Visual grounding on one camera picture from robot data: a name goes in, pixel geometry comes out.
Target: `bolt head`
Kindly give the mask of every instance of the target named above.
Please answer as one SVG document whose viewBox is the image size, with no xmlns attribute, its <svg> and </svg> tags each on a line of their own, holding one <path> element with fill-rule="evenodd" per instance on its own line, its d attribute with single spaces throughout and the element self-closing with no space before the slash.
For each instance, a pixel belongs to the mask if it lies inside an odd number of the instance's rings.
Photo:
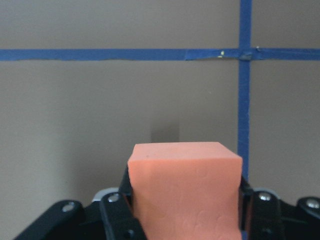
<svg viewBox="0 0 320 240">
<path fill-rule="evenodd" d="M 70 212 L 75 208 L 75 203 L 73 201 L 68 202 L 66 205 L 63 206 L 62 212 Z"/>
<path fill-rule="evenodd" d="M 110 196 L 108 197 L 108 202 L 109 202 L 109 203 L 116 202 L 116 201 L 119 200 L 119 198 L 120 198 L 119 193 L 113 193 L 112 195 L 110 195 Z"/>
<path fill-rule="evenodd" d="M 320 202 L 315 199 L 308 199 L 306 205 L 311 209 L 320 209 Z"/>
<path fill-rule="evenodd" d="M 263 192 L 260 192 L 260 193 L 259 193 L 259 198 L 260 198 L 262 201 L 270 201 L 271 198 L 272 198 L 272 196 L 271 196 L 270 193 L 263 191 Z"/>
</svg>

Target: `vertical blue tape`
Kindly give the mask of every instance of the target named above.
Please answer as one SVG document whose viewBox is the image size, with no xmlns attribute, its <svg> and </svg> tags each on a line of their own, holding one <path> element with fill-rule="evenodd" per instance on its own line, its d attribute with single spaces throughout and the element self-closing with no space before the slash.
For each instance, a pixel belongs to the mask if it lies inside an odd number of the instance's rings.
<svg viewBox="0 0 320 240">
<path fill-rule="evenodd" d="M 252 0 L 240 1 L 239 48 L 246 55 L 251 49 Z M 239 60 L 238 154 L 243 158 L 242 175 L 249 177 L 250 59 Z"/>
</svg>

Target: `blue painter's tape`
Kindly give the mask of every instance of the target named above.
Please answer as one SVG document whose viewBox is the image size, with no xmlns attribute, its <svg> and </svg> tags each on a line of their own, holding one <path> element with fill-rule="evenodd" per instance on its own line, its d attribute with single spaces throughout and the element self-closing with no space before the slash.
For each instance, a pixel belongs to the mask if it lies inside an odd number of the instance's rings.
<svg viewBox="0 0 320 240">
<path fill-rule="evenodd" d="M 187 61 L 208 58 L 238 58 L 239 50 L 226 49 L 0 49 L 0 61 Z"/>
<path fill-rule="evenodd" d="M 251 15 L 252 0 L 240 1 L 240 26 L 239 26 L 239 48 L 249 49 L 251 47 Z"/>
<path fill-rule="evenodd" d="M 243 159 L 242 175 L 249 177 L 250 61 L 239 61 L 238 154 Z"/>
<path fill-rule="evenodd" d="M 189 61 L 210 58 L 252 60 L 320 60 L 318 48 L 223 49 L 0 49 L 0 61 Z"/>
<path fill-rule="evenodd" d="M 320 60 L 318 48 L 252 48 L 253 60 Z"/>
<path fill-rule="evenodd" d="M 232 58 L 237 59 L 240 51 L 237 48 L 225 49 L 188 49 L 186 60 L 210 59 L 210 58 Z"/>
<path fill-rule="evenodd" d="M 184 61 L 186 52 L 186 49 L 2 49 L 0 60 Z"/>
<path fill-rule="evenodd" d="M 242 231 L 241 235 L 242 235 L 242 240 L 247 240 L 248 239 L 248 234 L 247 234 L 246 231 Z"/>
<path fill-rule="evenodd" d="M 240 1 L 239 79 L 238 79 L 238 154 L 243 159 L 242 175 L 249 177 L 250 64 L 252 0 Z"/>
</svg>

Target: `metal screw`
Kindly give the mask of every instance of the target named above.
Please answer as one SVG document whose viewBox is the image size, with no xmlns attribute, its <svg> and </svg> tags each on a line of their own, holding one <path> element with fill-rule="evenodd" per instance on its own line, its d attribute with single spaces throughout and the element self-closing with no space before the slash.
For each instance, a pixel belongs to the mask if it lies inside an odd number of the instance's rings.
<svg viewBox="0 0 320 240">
<path fill-rule="evenodd" d="M 113 203 L 119 200 L 119 194 L 118 193 L 113 193 L 111 196 L 108 197 L 108 202 Z"/>
<path fill-rule="evenodd" d="M 135 232 L 131 229 L 128 229 L 123 236 L 125 239 L 133 239 L 135 236 Z"/>
<path fill-rule="evenodd" d="M 271 194 L 268 193 L 268 192 L 260 192 L 259 193 L 259 198 L 262 200 L 262 201 L 270 201 L 271 200 Z"/>
<path fill-rule="evenodd" d="M 68 202 L 66 205 L 63 206 L 62 212 L 70 212 L 75 208 L 75 203 L 73 201 Z"/>
<path fill-rule="evenodd" d="M 311 209 L 320 209 L 320 203 L 315 199 L 308 199 L 306 205 Z"/>
<path fill-rule="evenodd" d="M 272 239 L 271 237 L 274 234 L 274 232 L 268 227 L 262 228 L 261 233 L 262 233 L 263 237 L 268 238 L 268 239 Z"/>
<path fill-rule="evenodd" d="M 225 51 L 221 51 L 220 56 L 218 56 L 218 58 L 223 58 L 225 55 Z"/>
</svg>

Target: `horizontal blue tape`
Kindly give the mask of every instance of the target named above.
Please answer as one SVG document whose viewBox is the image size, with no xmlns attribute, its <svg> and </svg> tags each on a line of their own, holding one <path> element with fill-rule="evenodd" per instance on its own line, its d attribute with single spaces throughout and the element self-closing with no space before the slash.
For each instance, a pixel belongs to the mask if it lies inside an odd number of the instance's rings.
<svg viewBox="0 0 320 240">
<path fill-rule="evenodd" d="M 237 58 L 237 49 L 0 49 L 0 61 L 188 61 L 206 58 Z"/>
<path fill-rule="evenodd" d="M 252 48 L 252 60 L 320 60 L 319 48 Z"/>
<path fill-rule="evenodd" d="M 191 61 L 200 59 L 320 60 L 319 48 L 224 49 L 0 49 L 0 61 Z"/>
</svg>

